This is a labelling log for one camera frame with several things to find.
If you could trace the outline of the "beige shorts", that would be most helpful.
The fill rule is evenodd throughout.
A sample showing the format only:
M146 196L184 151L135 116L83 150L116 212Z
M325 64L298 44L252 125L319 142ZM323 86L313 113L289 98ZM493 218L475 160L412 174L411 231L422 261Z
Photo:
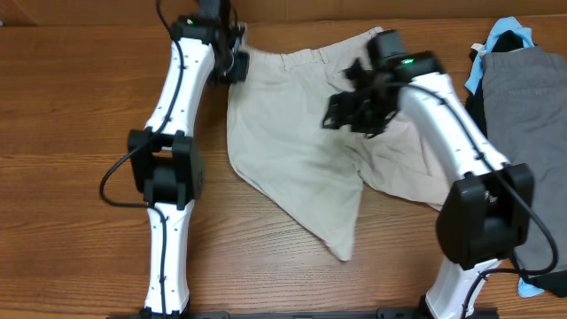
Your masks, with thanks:
M365 186L440 209L443 169L412 120L396 115L374 138L322 127L330 96L350 89L346 69L366 59L366 31L320 49L250 49L246 79L229 89L227 146L235 172L319 237L353 255Z

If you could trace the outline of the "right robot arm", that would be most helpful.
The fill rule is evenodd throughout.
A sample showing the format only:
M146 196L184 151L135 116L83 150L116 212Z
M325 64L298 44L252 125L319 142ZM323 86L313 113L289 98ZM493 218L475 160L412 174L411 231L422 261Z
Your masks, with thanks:
M371 68L355 61L346 77L354 89L330 97L322 127L348 126L371 137L393 117L412 120L430 144L450 186L436 221L444 254L433 286L417 307L379 308L379 318L495 318L474 303L491 270L527 239L529 217L503 182L530 201L532 175L512 165L479 131L454 92L450 76L431 51L410 54L394 30L366 44Z

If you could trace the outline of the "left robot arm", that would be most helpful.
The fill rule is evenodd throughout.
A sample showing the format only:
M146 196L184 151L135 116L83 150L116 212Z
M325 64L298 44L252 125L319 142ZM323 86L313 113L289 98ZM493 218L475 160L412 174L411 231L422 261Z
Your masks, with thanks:
M144 128L128 134L136 188L151 225L150 283L141 318L185 318L190 301L187 252L191 212L204 189L205 169L194 129L209 82L245 80L246 27L229 0L208 0L169 25L167 77Z

